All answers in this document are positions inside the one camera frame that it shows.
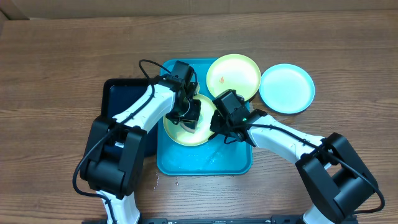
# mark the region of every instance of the round plate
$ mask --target round plate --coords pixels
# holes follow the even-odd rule
[[[261,72],[257,64],[244,55],[230,54],[217,59],[207,71],[209,92],[217,97],[225,90],[236,90],[244,100],[252,98],[260,87]]]
[[[216,106],[209,98],[201,94],[194,96],[193,99],[201,101],[200,117],[195,133],[189,133],[181,127],[181,124],[174,125],[165,116],[163,117],[163,125],[167,135],[183,146],[197,146],[203,144],[207,142],[208,138],[214,133],[210,131],[210,122],[216,110]]]
[[[274,65],[262,74],[260,95],[276,112],[295,114],[307,109],[315,96],[315,85],[302,68]]]

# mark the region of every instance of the black container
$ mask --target black container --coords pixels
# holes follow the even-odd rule
[[[146,78],[113,78],[104,84],[101,115],[112,118],[133,105],[147,90]],[[148,133],[145,157],[156,154],[157,125]],[[120,154],[119,147],[105,147],[105,151]]]

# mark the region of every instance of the cream plate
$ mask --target cream plate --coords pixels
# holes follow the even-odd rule
[[[163,125],[167,135],[183,146],[197,146],[203,144],[214,134],[213,131],[210,131],[210,122],[216,110],[216,106],[209,98],[201,94],[194,96],[193,99],[201,101],[200,117],[195,133],[189,133],[184,130],[180,124],[174,125],[165,116],[163,117]]]
[[[261,72],[257,64],[239,54],[220,57],[211,65],[206,76],[207,88],[214,97],[232,89],[246,101],[257,93],[260,83]]]

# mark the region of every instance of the wooden table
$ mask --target wooden table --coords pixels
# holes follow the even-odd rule
[[[295,116],[272,114],[306,133],[345,135],[387,200],[382,212],[361,215],[361,223],[396,223],[398,11],[5,22],[0,222],[104,218],[100,200],[76,194],[71,183],[100,113],[103,83],[144,77],[141,58],[163,63],[231,53],[251,57],[262,72],[292,63],[311,74],[317,88],[311,107]],[[258,97],[253,105],[266,110]],[[84,181],[78,184],[89,190]],[[136,202],[143,217],[166,218],[269,217],[303,213],[312,204],[294,165],[265,149],[254,149],[250,171],[234,177],[176,180],[148,158]],[[378,203],[372,196],[363,208]]]

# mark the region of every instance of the blue plate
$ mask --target blue plate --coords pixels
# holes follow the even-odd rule
[[[279,64],[262,74],[259,91],[269,108],[284,114],[295,114],[310,106],[315,96],[315,85],[302,68]]]
[[[216,58],[173,59],[163,66],[171,70],[177,60],[195,69],[199,93],[214,100],[206,86],[206,74]],[[225,145],[224,136],[218,135],[199,146],[183,146],[167,135],[162,119],[158,122],[157,142],[157,167],[167,175],[238,175],[247,172],[252,164],[252,147],[249,144],[234,142]]]

